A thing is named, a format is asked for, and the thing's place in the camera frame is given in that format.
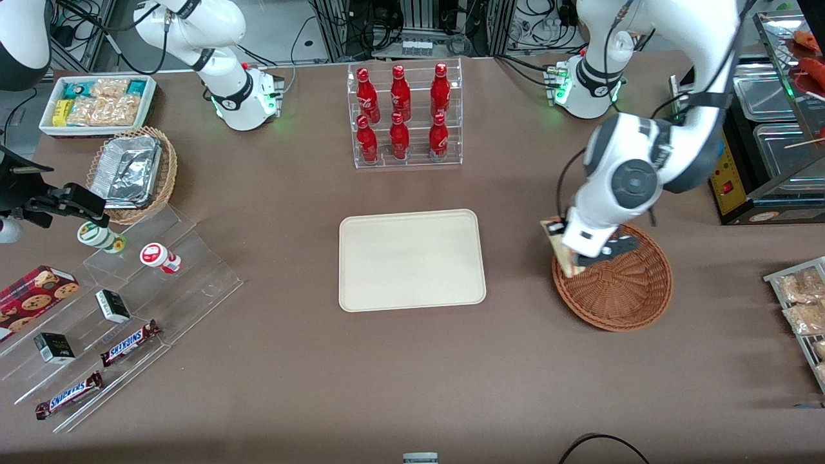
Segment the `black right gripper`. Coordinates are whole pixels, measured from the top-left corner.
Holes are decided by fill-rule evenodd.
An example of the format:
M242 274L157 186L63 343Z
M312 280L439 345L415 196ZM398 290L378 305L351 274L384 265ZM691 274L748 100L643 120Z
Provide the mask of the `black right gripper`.
M1 146L1 211L3 217L49 228L51 215L106 218L106 200L77 183L49 186L42 173L53 168L20 157Z

